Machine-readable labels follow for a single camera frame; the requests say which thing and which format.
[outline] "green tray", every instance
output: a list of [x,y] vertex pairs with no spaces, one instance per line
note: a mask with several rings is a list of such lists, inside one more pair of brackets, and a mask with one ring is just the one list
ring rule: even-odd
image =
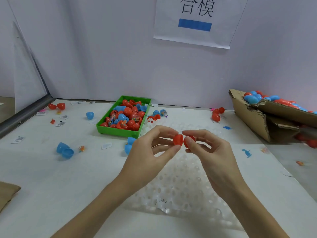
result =
[[[111,111],[116,107],[116,106],[119,106],[120,104],[122,104],[122,101],[123,100],[128,100],[130,101],[131,99],[134,100],[135,102],[139,102],[141,101],[142,102],[142,106],[144,104],[148,104],[148,108],[145,112],[145,115],[144,115],[144,118],[142,120],[142,123],[140,125],[140,129],[139,131],[131,131],[131,130],[125,130],[125,129],[118,129],[118,128],[110,128],[110,127],[103,127],[103,126],[100,126],[106,117],[109,117],[109,114],[111,113]],[[113,106],[108,110],[108,112],[106,112],[106,114],[102,117],[102,119],[96,124],[97,126],[97,130],[99,133],[101,134],[109,134],[109,135],[117,135],[117,136],[124,136],[124,137],[133,137],[133,138],[138,138],[139,135],[140,135],[140,132],[141,132],[141,129],[143,127],[143,124],[145,122],[146,117],[147,117],[147,114],[149,112],[149,109],[150,109],[150,106],[151,106],[151,99],[149,98],[141,98],[141,97],[133,97],[133,96],[121,96],[117,102],[115,102],[115,104],[113,104]]]

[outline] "floor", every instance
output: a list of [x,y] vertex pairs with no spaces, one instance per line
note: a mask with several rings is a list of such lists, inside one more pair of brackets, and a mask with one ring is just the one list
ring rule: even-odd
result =
[[15,114],[14,98],[0,97],[0,123]]

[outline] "white table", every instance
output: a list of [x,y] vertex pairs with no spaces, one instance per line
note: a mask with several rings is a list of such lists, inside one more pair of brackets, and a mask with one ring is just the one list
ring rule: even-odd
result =
[[[49,237],[73,218],[111,182],[121,170],[126,154],[125,137],[101,135],[89,124],[85,113],[103,116],[112,104],[66,103],[63,114],[69,115],[63,127],[56,111],[34,116],[0,140],[0,180],[22,189],[0,213],[1,237]],[[207,110],[166,108],[168,119],[189,125],[197,122],[217,129],[232,144],[244,179],[263,205],[290,237],[316,237],[317,204],[292,177],[285,176],[283,166],[272,154],[260,151],[264,145],[233,112],[214,124]],[[10,144],[25,136],[20,144]],[[56,153],[59,142],[83,153],[63,160]],[[101,145],[112,142],[102,150]],[[251,150],[246,158],[241,149]],[[153,215],[118,208],[105,222],[96,237],[247,237],[246,233],[210,227],[198,220]]]

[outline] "cardboard box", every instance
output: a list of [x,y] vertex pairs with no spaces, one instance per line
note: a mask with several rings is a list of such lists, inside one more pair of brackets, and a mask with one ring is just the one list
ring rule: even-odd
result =
[[302,112],[304,112],[305,116],[307,114],[316,116],[315,126],[317,126],[317,115],[315,114],[267,100],[250,105],[243,99],[244,93],[239,90],[229,89],[236,115],[268,142],[287,142],[291,137],[299,133],[300,128],[295,123],[282,117],[290,116],[293,118],[302,116]]

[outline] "blue strip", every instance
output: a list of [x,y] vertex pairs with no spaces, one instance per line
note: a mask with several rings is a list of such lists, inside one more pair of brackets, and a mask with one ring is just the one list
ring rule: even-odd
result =
[[184,28],[190,28],[190,29],[196,29],[196,30],[202,30],[210,32],[212,23],[208,22],[202,22],[202,21],[193,21],[188,19],[179,19],[178,26],[184,27]]

